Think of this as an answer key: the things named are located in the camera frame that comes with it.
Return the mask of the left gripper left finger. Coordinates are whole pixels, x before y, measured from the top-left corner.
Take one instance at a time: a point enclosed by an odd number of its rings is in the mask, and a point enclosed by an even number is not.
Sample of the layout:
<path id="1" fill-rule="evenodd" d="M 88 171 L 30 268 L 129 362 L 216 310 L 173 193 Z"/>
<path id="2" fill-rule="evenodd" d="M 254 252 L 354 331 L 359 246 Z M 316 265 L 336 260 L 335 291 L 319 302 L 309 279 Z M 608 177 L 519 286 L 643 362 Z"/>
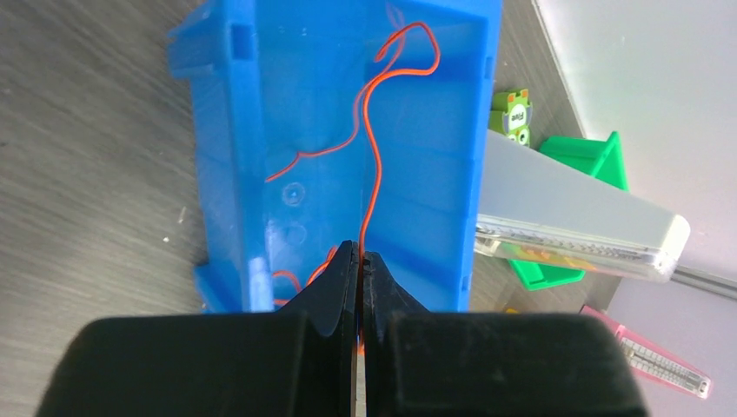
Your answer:
<path id="1" fill-rule="evenodd" d="M 109 317 L 71 340 L 40 416 L 351 416 L 357 254 L 272 313 Z"/>

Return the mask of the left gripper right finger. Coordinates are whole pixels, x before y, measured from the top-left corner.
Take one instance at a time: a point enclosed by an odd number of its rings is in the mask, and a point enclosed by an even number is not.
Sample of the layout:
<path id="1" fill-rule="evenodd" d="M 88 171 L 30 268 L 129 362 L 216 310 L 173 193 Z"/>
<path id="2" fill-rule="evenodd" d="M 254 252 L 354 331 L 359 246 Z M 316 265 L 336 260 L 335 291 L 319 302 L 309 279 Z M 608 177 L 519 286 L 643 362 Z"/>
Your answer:
<path id="1" fill-rule="evenodd" d="M 645 416 L 614 336 L 582 314 L 436 313 L 367 253 L 371 416 Z"/>

